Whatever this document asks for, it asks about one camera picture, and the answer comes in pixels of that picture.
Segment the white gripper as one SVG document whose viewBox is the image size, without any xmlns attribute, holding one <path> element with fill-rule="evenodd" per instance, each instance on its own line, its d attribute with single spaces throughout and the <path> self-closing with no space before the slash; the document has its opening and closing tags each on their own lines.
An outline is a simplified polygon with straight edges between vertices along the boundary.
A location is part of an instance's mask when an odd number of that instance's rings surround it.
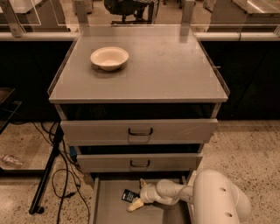
<svg viewBox="0 0 280 224">
<path fill-rule="evenodd" d="M 138 208 L 142 207 L 144 203 L 153 203 L 159 199 L 156 186 L 153 184 L 147 184 L 143 178 L 140 178 L 140 198 L 135 198 L 128 206 L 128 212 L 134 212 Z"/>
</svg>

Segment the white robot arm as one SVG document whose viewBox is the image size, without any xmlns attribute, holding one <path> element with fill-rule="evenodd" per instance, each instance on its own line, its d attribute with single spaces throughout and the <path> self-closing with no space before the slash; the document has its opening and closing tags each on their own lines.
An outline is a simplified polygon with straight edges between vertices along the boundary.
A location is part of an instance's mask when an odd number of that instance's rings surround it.
<svg viewBox="0 0 280 224">
<path fill-rule="evenodd" d="M 168 179 L 148 184 L 141 178 L 140 186 L 139 195 L 129 204 L 128 212 L 153 202 L 173 206 L 180 200 L 193 205 L 194 224 L 241 224 L 252 212 L 249 197 L 215 170 L 201 171 L 193 185 Z"/>
</svg>

